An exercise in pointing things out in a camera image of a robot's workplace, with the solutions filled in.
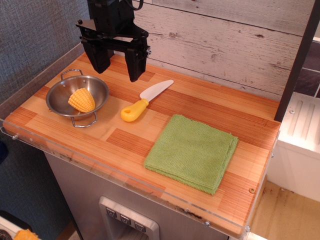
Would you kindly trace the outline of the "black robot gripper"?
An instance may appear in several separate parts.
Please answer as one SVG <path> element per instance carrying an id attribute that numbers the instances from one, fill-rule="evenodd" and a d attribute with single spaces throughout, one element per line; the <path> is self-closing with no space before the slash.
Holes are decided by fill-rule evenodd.
<path id="1" fill-rule="evenodd" d="M 131 0 L 89 0 L 90 19 L 78 19 L 81 43 L 94 68 L 102 74 L 110 65 L 114 51 L 125 53 L 129 79 L 135 82 L 146 71 L 149 33 L 135 25 L 135 6 Z"/>

